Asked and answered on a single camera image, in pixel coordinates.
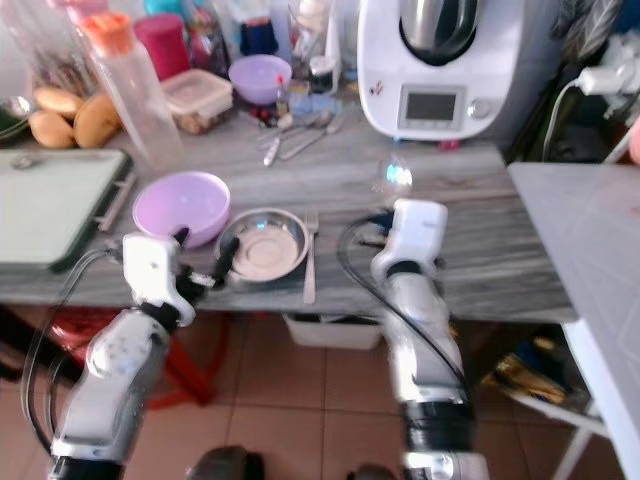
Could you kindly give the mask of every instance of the green cutting board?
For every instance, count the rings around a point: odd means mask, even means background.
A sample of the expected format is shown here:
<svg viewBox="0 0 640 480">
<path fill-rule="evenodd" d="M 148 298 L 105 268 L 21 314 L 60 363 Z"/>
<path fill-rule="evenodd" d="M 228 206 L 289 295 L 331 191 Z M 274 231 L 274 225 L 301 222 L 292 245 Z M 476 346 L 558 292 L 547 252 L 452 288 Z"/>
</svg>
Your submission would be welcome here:
<svg viewBox="0 0 640 480">
<path fill-rule="evenodd" d="M 130 166 L 119 150 L 0 150 L 0 270 L 70 266 Z"/>
</svg>

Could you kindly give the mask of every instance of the metal fork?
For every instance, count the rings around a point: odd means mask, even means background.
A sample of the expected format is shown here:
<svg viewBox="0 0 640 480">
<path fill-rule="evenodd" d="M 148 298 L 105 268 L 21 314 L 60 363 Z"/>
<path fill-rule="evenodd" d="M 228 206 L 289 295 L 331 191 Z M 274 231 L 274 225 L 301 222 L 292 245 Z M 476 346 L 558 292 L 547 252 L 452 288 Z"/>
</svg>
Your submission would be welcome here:
<svg viewBox="0 0 640 480">
<path fill-rule="evenodd" d="M 307 210 L 304 215 L 304 223 L 309 232 L 309 253 L 307 254 L 307 271 L 304 276 L 304 293 L 302 300 L 305 305 L 316 303 L 316 263 L 315 263 L 315 236 L 320 228 L 317 210 Z"/>
</svg>

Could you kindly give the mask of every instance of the white table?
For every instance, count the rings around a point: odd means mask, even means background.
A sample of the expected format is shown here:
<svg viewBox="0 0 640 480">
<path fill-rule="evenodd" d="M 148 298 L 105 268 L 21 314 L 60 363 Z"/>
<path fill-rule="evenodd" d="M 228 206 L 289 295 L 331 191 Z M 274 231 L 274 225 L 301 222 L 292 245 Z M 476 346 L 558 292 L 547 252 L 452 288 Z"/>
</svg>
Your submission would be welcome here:
<svg viewBox="0 0 640 480">
<path fill-rule="evenodd" d="M 571 352 L 628 479 L 640 479 L 640 168 L 514 164 L 580 320 Z"/>
</svg>

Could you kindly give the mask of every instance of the purple bowl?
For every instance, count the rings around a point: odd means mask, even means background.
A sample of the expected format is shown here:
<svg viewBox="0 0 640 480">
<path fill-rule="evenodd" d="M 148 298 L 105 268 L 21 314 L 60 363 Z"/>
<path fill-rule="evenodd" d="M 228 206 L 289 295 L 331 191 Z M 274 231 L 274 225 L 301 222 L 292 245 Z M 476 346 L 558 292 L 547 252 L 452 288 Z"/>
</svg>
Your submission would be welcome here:
<svg viewBox="0 0 640 480">
<path fill-rule="evenodd" d="M 229 79 L 240 96 L 255 105 L 270 105 L 278 94 L 278 75 L 284 88 L 291 81 L 291 66 L 275 55 L 251 55 L 229 68 Z"/>
<path fill-rule="evenodd" d="M 144 233 L 172 235 L 189 227 L 186 248 L 213 240 L 229 218 L 231 194 L 225 183 L 206 172 L 180 172 L 145 188 L 133 205 L 133 221 Z"/>
</svg>

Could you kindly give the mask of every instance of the kitchen counter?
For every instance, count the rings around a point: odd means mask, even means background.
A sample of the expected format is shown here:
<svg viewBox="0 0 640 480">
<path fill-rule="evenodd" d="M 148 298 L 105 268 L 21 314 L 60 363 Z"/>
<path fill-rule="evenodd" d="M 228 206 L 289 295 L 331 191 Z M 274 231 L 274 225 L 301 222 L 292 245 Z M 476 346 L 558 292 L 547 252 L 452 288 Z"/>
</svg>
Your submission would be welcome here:
<svg viewBox="0 0 640 480">
<path fill-rule="evenodd" d="M 379 208 L 381 201 L 371 188 L 378 162 L 397 153 L 412 170 L 412 196 L 442 202 L 449 208 L 442 280 L 455 315 L 504 322 L 577 318 L 495 146 L 468 143 L 457 151 L 440 152 L 435 146 L 418 143 L 396 145 L 375 132 L 364 117 L 352 116 L 338 134 L 289 161 L 276 161 L 265 168 L 263 152 L 255 144 L 261 133 L 257 127 L 233 118 L 208 135 L 185 135 L 186 160 L 177 169 L 198 169 L 221 177 L 231 190 L 232 215 L 271 206 L 303 218 L 306 208 L 317 208 L 317 302 L 303 304 L 304 271 L 299 269 L 268 285 L 228 285 L 211 293 L 199 308 L 333 314 L 374 310 L 372 297 L 340 269 L 335 248 L 347 223 Z M 133 151 L 124 135 L 112 146 Z M 120 238 L 135 230 L 131 218 L 134 197 L 109 237 Z M 105 238 L 96 235 L 90 247 L 103 245 Z M 360 250 L 354 252 L 354 263 L 367 269 L 375 251 Z M 186 252 L 183 260 L 197 271 L 207 271 L 213 247 Z M 49 273 L 0 274 L 0 302 L 50 304 L 64 277 Z M 91 267 L 70 303 L 129 305 L 130 291 L 121 267 L 104 261 Z"/>
</svg>

